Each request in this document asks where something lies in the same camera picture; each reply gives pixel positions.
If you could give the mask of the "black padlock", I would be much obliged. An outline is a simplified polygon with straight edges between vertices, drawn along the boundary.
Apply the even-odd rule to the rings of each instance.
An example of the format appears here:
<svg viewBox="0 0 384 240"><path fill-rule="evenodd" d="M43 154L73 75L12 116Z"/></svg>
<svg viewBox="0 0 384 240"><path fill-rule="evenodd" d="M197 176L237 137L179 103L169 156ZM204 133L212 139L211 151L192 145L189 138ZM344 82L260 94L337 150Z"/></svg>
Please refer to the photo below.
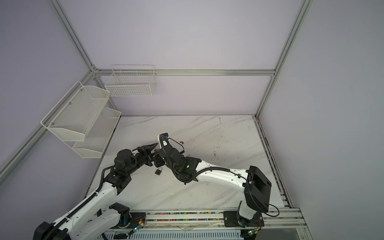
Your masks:
<svg viewBox="0 0 384 240"><path fill-rule="evenodd" d="M162 170L163 170L162 167L157 168L157 170L155 171L155 174L158 175L158 176L160 176L161 173L162 173Z"/></svg>

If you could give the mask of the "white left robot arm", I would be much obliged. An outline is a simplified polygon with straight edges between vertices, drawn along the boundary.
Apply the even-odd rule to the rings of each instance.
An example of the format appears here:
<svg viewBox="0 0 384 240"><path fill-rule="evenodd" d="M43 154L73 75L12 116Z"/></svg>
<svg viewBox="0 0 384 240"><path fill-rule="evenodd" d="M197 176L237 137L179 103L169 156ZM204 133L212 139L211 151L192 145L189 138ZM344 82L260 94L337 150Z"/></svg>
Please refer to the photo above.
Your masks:
<svg viewBox="0 0 384 240"><path fill-rule="evenodd" d="M102 170L99 186L68 213L52 223L43 222L35 232L35 240L93 240L108 229L117 227L137 228L144 217L134 218L130 208L108 203L117 197L132 180L131 175L144 165L155 161L154 149L157 144L144 145L133 151L118 152L114 164Z"/></svg>

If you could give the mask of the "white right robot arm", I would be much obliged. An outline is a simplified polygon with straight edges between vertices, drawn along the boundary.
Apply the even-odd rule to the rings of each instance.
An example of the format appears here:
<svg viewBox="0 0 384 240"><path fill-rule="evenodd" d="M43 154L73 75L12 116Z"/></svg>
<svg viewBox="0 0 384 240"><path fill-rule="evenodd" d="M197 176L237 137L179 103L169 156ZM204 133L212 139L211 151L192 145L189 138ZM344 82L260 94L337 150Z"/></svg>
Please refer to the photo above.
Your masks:
<svg viewBox="0 0 384 240"><path fill-rule="evenodd" d="M270 206L272 190L271 181L255 166L247 170L228 169L210 164L201 159L185 157L171 145L161 146L155 150L155 163L168 167L175 178L189 184L211 182L235 189L244 194L237 211L237 224L249 226L256 214L267 213Z"/></svg>

